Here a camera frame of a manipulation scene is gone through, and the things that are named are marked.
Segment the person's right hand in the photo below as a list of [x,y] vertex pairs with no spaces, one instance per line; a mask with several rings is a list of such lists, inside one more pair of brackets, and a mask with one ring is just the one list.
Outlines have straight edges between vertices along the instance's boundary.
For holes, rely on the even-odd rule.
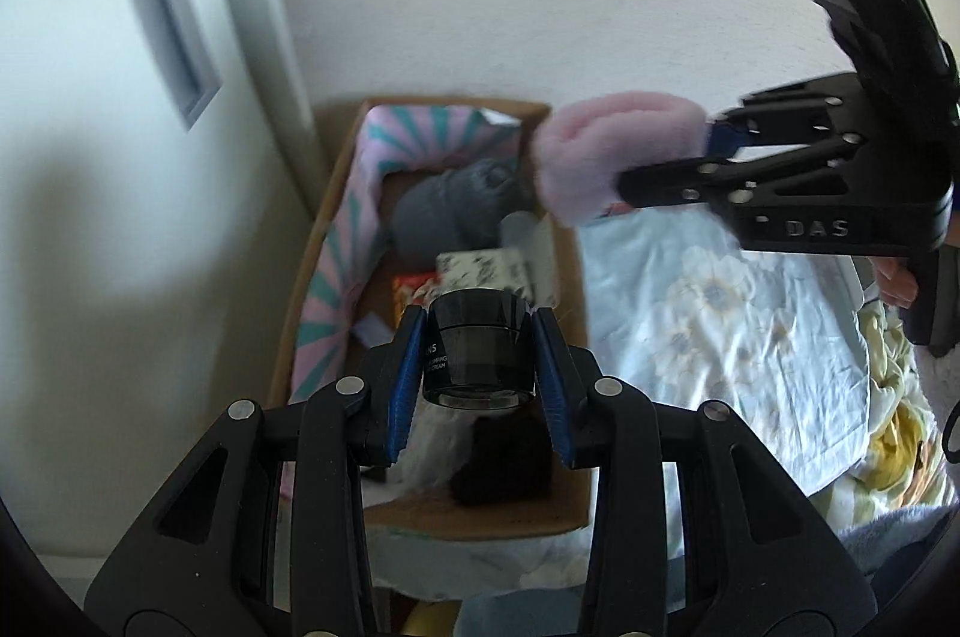
[[905,263],[884,256],[872,258],[871,265],[880,299],[897,309],[909,309],[918,297],[918,283]]

